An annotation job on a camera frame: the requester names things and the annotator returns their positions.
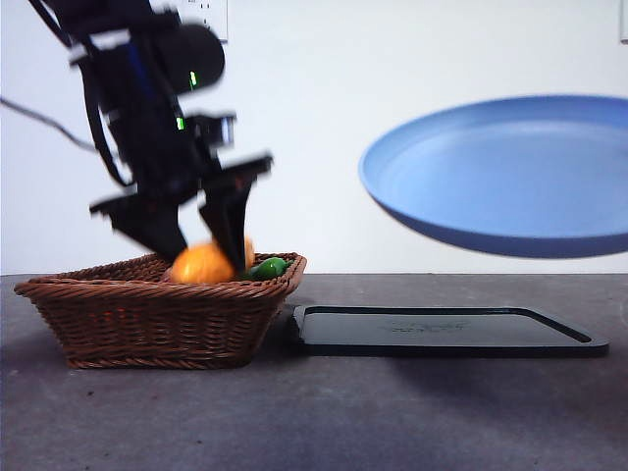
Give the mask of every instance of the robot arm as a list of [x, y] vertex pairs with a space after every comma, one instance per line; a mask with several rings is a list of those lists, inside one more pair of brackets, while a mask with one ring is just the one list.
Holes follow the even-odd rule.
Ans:
[[[215, 84], [225, 55], [206, 27], [182, 24], [177, 13], [157, 14], [148, 0], [29, 0], [79, 67], [87, 118], [96, 148], [126, 194], [92, 205], [114, 229], [162, 257], [174, 260], [186, 247], [179, 206], [199, 190], [207, 204], [200, 215], [234, 267], [244, 268], [243, 226], [248, 193], [270, 169], [268, 155], [222, 168], [217, 149], [233, 142], [234, 116], [186, 117], [177, 97]], [[91, 35], [126, 29], [129, 41], [109, 49]], [[133, 181], [118, 173], [102, 129], [107, 118], [120, 158]]]

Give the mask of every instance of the gray tabletop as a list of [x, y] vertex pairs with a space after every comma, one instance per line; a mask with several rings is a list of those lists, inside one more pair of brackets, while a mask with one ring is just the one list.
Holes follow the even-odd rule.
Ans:
[[[236, 370], [69, 370], [2, 278], [2, 452], [18, 470], [626, 470], [628, 275], [307, 275]], [[298, 304], [523, 306], [589, 359], [304, 357]]]

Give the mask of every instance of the blue plastic plate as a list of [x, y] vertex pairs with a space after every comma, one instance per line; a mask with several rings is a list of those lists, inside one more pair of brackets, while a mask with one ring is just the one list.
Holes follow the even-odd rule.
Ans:
[[488, 253], [570, 258], [628, 250], [628, 100], [534, 96], [396, 128], [360, 161], [407, 227]]

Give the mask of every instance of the black tray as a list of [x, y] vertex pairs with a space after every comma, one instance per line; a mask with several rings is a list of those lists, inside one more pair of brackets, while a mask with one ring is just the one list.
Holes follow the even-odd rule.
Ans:
[[525, 308], [298, 306], [293, 343], [311, 355], [590, 357], [608, 341]]

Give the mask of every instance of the orange fruit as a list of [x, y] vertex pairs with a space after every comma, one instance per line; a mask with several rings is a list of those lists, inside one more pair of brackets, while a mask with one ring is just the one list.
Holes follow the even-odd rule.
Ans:
[[[255, 260], [253, 242], [244, 238], [246, 268]], [[173, 264], [170, 281], [173, 283], [214, 284], [229, 282], [236, 277], [236, 270], [214, 241], [188, 247]]]

